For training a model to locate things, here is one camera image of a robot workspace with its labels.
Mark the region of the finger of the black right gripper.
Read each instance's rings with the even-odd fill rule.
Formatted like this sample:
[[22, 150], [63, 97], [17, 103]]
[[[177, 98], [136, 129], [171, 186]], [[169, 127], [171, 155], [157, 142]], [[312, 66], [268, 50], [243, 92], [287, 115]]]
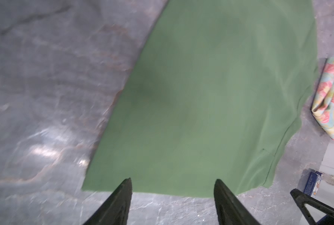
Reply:
[[[309, 195], [306, 195], [296, 188], [290, 192], [290, 195], [294, 199], [297, 207], [300, 209], [302, 215], [305, 217], [309, 225], [334, 225], [333, 207], [315, 198], [312, 198]], [[322, 217], [319, 221], [315, 221], [306, 205], [319, 210], [320, 212], [324, 213], [325, 216]]]

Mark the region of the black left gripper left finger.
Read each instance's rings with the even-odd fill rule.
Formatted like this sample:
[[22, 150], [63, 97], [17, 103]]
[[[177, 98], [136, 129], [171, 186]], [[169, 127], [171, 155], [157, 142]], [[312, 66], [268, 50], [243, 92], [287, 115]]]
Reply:
[[125, 179], [83, 225], [126, 225], [132, 198], [131, 178]]

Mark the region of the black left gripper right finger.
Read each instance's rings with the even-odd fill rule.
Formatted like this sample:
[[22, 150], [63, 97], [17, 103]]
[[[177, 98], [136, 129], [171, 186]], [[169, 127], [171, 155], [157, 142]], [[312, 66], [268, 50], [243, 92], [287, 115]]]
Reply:
[[219, 225], [260, 225], [221, 179], [213, 194]]

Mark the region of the floral pastel skirt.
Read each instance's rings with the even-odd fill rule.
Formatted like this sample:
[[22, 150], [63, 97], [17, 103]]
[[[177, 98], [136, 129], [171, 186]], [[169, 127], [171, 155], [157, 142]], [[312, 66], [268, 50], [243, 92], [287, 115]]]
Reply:
[[334, 139], [334, 57], [327, 59], [312, 103], [312, 115]]

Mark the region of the dark green skirt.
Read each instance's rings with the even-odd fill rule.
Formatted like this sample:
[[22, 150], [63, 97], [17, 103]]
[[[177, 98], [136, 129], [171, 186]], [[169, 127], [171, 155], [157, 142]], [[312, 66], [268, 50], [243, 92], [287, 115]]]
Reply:
[[311, 1], [169, 1], [113, 109], [84, 191], [212, 197], [270, 187], [318, 76]]

